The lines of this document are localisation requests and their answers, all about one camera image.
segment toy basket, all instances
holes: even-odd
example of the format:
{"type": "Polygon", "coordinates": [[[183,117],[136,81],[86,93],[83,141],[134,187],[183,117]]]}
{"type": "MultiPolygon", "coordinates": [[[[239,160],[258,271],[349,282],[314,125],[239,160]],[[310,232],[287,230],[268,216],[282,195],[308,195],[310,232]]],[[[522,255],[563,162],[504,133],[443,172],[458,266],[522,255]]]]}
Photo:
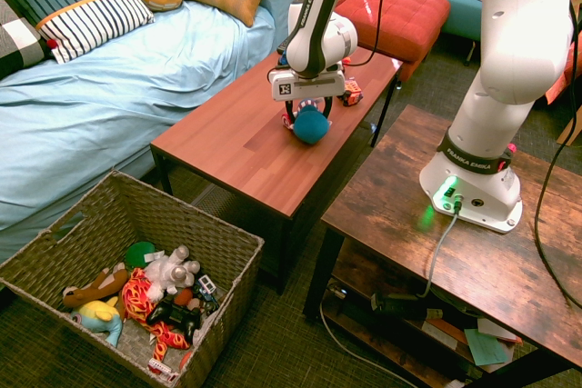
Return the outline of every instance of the toy basket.
{"type": "MultiPolygon", "coordinates": [[[[263,240],[135,178],[113,171],[48,229],[0,265],[0,283],[35,303],[61,323],[153,386],[199,387],[248,308],[263,240]],[[70,222],[78,223],[62,236],[70,222]],[[89,284],[105,267],[124,261],[129,246],[150,241],[167,254],[184,244],[226,292],[184,370],[169,382],[147,369],[154,345],[133,320],[124,323],[117,348],[67,316],[62,291],[89,284]]],[[[179,372],[188,351],[169,349],[164,364],[179,372]]]]}

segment sofa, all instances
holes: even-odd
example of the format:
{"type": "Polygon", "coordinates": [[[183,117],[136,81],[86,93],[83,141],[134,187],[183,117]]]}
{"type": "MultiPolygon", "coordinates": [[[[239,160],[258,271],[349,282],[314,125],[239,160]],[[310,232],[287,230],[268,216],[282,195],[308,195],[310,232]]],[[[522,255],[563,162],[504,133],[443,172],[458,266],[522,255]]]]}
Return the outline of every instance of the sofa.
{"type": "Polygon", "coordinates": [[[0,263],[112,169],[150,171],[149,143],[275,50],[293,1],[261,0],[247,27],[184,0],[70,62],[2,79],[0,263]]]}

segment reddish-brown coffee table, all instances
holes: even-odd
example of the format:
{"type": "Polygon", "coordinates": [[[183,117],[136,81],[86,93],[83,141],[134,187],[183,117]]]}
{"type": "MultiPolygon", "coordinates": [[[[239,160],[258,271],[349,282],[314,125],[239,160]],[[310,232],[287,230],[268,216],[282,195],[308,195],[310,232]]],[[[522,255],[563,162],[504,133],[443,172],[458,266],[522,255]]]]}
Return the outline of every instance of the reddish-brown coffee table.
{"type": "MultiPolygon", "coordinates": [[[[366,49],[358,48],[351,57],[352,62],[364,62],[369,54],[366,49]]],[[[277,54],[273,53],[158,136],[151,143],[151,150],[167,193],[171,194],[172,188],[166,159],[180,163],[228,192],[244,196],[282,219],[278,265],[270,271],[277,277],[282,293],[287,247],[295,235],[296,222],[304,221],[303,218],[297,220],[300,207],[307,195],[315,191],[318,203],[325,205],[322,193],[333,193],[333,185],[337,187],[340,179],[338,176],[349,169],[361,151],[354,151],[353,147],[346,150],[345,145],[387,89],[377,135],[401,62],[375,54],[367,65],[347,67],[346,77],[356,79],[364,99],[345,107],[334,97],[329,115],[332,125],[315,145],[302,143],[282,125],[285,103],[272,99],[271,84],[266,79],[276,62],[277,54]],[[338,162],[340,155],[344,162],[338,162]],[[325,190],[315,190],[322,179],[328,179],[329,186],[325,190]]],[[[305,220],[314,223],[318,218],[319,215],[310,214],[305,220]]],[[[266,248],[273,244],[266,241],[266,248]]]]}

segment black toy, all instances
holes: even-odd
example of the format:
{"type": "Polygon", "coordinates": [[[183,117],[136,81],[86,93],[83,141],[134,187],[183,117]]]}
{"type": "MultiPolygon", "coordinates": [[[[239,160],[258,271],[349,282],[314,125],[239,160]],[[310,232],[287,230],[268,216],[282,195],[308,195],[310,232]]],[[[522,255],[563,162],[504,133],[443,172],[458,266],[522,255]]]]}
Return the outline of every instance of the black toy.
{"type": "Polygon", "coordinates": [[[150,326],[157,322],[166,322],[180,329],[186,340],[192,343],[194,331],[200,328],[200,315],[199,308],[190,311],[188,308],[174,303],[173,295],[167,295],[146,317],[145,322],[150,326]]]}

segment wooden table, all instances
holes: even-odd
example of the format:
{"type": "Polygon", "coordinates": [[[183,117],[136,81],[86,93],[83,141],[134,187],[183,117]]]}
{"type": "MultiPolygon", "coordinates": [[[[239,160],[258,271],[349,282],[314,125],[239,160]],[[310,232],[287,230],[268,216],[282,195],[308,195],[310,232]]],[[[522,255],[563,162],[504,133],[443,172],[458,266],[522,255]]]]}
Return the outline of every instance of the wooden table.
{"type": "MultiPolygon", "coordinates": [[[[351,58],[360,63],[369,54],[358,48],[351,58]]],[[[158,136],[151,150],[167,193],[172,193],[165,163],[169,159],[282,219],[277,272],[282,293],[286,248],[299,207],[388,87],[379,132],[402,63],[375,54],[367,65],[347,67],[346,78],[355,77],[364,99],[349,107],[335,99],[328,117],[332,121],[329,132],[317,144],[308,145],[284,128],[281,115],[285,103],[275,102],[271,96],[266,75],[277,59],[273,53],[236,79],[158,136]]]]}
{"type": "MultiPolygon", "coordinates": [[[[448,126],[448,121],[408,106],[325,212],[326,236],[304,309],[308,318],[319,314],[345,237],[376,254],[386,268],[422,279],[416,292],[424,291],[432,254],[451,217],[434,212],[418,175],[448,126]]],[[[512,166],[520,177],[524,202],[517,228],[498,234],[457,221],[437,257],[433,286],[538,349],[471,387],[523,386],[582,367],[582,311],[559,291],[535,246],[533,220],[548,164],[518,152],[512,166]]],[[[581,188],[582,177],[556,167],[539,222],[549,262],[577,299],[582,299],[581,188]]],[[[445,385],[445,380],[423,371],[417,372],[416,381],[445,385]]]]}

